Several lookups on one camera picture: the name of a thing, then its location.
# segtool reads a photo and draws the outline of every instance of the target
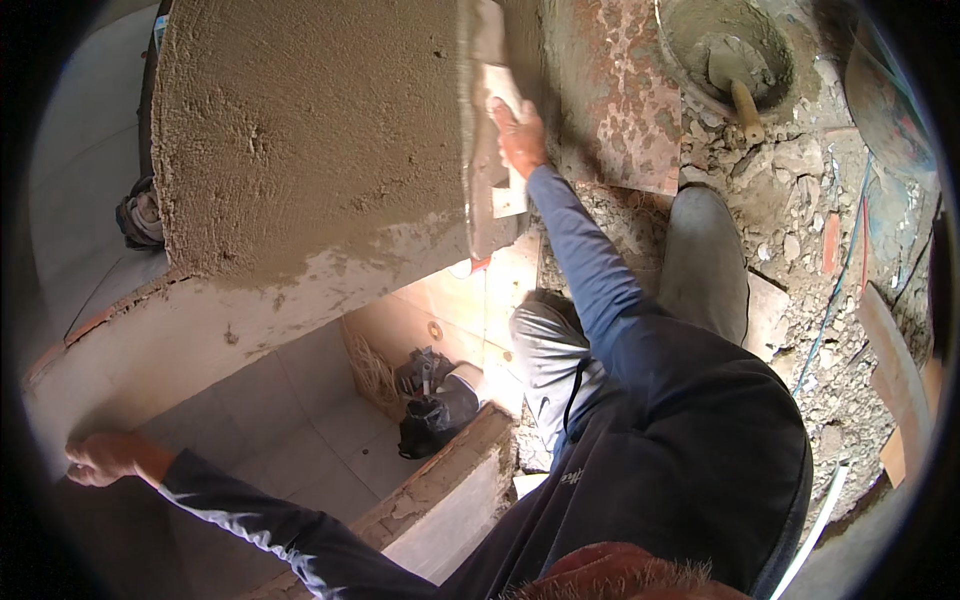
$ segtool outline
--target white pipe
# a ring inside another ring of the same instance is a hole
[[[789,586],[793,578],[797,576],[800,567],[804,565],[806,557],[810,556],[813,546],[817,545],[820,534],[824,533],[824,527],[827,527],[827,522],[830,521],[830,513],[833,512],[833,507],[836,506],[837,500],[840,498],[840,490],[843,489],[843,484],[847,480],[848,472],[850,472],[850,462],[840,461],[836,471],[833,472],[833,481],[830,482],[827,500],[824,501],[824,505],[820,509],[820,514],[817,515],[817,520],[813,523],[813,528],[810,529],[810,535],[806,537],[806,541],[804,545],[800,547],[797,556],[793,557],[793,562],[790,563],[786,572],[783,573],[783,579],[780,580],[777,589],[775,589],[773,595],[770,596],[770,600],[780,598],[786,590],[786,587]]]

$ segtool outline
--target leg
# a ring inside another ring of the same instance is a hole
[[[740,233],[723,200],[686,187],[673,201],[657,298],[674,316],[743,344],[747,270]]]
[[[580,388],[569,407],[569,433],[578,438],[576,425],[600,402],[617,396],[619,389],[603,365],[590,355],[589,342],[553,307],[526,301],[510,318],[516,358],[523,370],[527,405],[534,415],[543,443],[557,457],[566,444],[564,412],[570,401],[578,365],[584,362]]]

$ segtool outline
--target notched trowel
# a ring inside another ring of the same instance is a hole
[[[509,246],[526,229],[526,181],[504,165],[492,119],[494,97],[519,118],[522,97],[506,65],[503,11],[493,0],[461,0],[461,97],[470,254]]]

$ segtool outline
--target sleeve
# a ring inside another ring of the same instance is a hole
[[[160,485],[188,513],[273,552],[320,598],[423,598],[436,586],[366,545],[332,516],[270,497],[189,450]]]
[[[530,175],[527,190],[570,285],[590,350],[610,371],[617,362],[615,342],[631,326],[625,318],[666,313],[644,296],[634,273],[564,178],[543,165]]]

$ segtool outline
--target electrical wire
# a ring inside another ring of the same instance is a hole
[[[836,285],[833,286],[833,292],[830,294],[829,300],[827,300],[827,311],[824,313],[824,319],[820,322],[820,331],[817,332],[817,337],[813,340],[813,346],[810,347],[810,353],[806,356],[806,362],[804,363],[804,368],[800,371],[800,377],[797,378],[797,385],[794,386],[793,392],[790,394],[793,397],[797,397],[797,392],[800,391],[806,379],[806,374],[810,370],[810,364],[813,362],[814,356],[817,355],[817,350],[820,349],[820,342],[824,339],[824,330],[827,328],[827,323],[830,319],[830,311],[833,309],[833,303],[840,296],[840,292],[843,289],[843,280],[847,275],[847,270],[850,268],[850,260],[853,257],[853,248],[856,245],[856,234],[860,231],[860,221],[863,216],[863,206],[866,204],[867,196],[867,179],[870,177],[870,167],[874,159],[874,153],[867,154],[867,169],[863,174],[863,184],[860,186],[860,202],[856,206],[856,220],[853,221],[853,232],[850,235],[850,246],[847,250],[847,259],[844,261],[843,270],[840,271],[840,277],[837,278]]]

